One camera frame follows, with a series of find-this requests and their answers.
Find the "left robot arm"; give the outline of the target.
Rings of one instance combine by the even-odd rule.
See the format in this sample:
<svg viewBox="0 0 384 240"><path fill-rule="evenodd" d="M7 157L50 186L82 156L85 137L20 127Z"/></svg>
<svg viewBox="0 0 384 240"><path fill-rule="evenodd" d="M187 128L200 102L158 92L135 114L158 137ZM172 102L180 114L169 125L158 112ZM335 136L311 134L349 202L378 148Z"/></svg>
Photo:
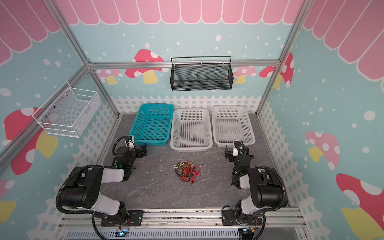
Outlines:
<svg viewBox="0 0 384 240"><path fill-rule="evenodd" d="M103 184L126 182L136 159L145 157L147 144L139 145L133 136L122 136L113 145L110 166L75 167L63 182L56 196L56 208L63 214L90 214L102 219L104 225L123 226L132 219L122 201L100 192Z"/></svg>

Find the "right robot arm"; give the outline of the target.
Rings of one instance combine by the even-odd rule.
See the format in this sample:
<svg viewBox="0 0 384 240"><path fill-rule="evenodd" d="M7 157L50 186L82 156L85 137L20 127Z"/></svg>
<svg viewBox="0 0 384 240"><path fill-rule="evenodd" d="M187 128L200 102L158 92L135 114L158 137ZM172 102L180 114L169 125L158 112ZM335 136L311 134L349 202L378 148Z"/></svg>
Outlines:
<svg viewBox="0 0 384 240"><path fill-rule="evenodd" d="M255 157L249 149L225 149L225 158L234 163L232 185L239 190L249 190L250 196L239 200L235 208L224 206L221 210L224 226L251 226L262 223L261 215L277 211L288 204L284 181L274 168L250 166Z"/></svg>

